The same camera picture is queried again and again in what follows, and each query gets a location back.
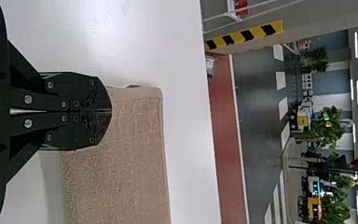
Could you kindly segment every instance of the blue wall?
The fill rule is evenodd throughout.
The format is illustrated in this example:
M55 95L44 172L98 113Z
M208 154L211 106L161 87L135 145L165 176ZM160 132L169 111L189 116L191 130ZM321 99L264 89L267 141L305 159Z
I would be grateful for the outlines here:
M312 41L310 50L323 46L327 51L348 49L350 47L348 30L338 31L327 35L317 35L309 39Z
M351 92L350 69L342 69L312 75L314 95L329 95Z
M325 47L327 56L333 51L348 49L349 32L348 30L338 31L327 35L317 35L309 38L311 40L310 50L318 47ZM313 94L328 95L351 92L350 69L317 73L312 75Z

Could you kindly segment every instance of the yellow model vehicle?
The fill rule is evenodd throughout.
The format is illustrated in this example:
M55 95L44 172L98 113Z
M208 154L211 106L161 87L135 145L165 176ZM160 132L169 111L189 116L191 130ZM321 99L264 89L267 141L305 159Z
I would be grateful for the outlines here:
M310 221L322 219L322 201L321 197L309 197L308 198L308 211Z

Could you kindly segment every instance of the metal bolt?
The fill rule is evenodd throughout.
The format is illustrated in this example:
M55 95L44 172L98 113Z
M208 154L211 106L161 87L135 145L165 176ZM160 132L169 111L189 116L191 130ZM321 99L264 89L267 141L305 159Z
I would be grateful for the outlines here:
M32 121L30 119L26 119L24 122L25 128L31 128L32 127Z
M74 123L78 123L79 122L79 116L74 116L73 121L74 121Z
M48 133L46 139L48 140L48 142L51 142L53 140L53 135L51 133Z
M48 82L48 88L52 90L54 88L54 83Z
M27 104L27 105L30 105L31 103L32 103L32 96L30 96L30 95L25 95L25 97L24 97L24 101L25 101L25 103Z

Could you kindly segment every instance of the screw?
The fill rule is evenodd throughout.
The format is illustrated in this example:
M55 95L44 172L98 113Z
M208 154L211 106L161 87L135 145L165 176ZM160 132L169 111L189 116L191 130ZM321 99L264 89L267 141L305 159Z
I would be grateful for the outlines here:
M30 105L31 103L32 103L32 96L30 96L30 95L25 95L25 97L24 97L24 101L25 101L25 103L27 104L27 105Z
M53 140L53 135L51 133L48 133L46 139L48 140L48 142L51 142Z
M74 101L74 107L79 107L80 103L78 101Z
M25 128L31 128L32 127L32 121L30 119L26 119L24 122Z
M79 116L74 116L73 121L74 121L74 123L78 123L79 122Z
M52 90L54 88L54 83L48 82L48 88Z

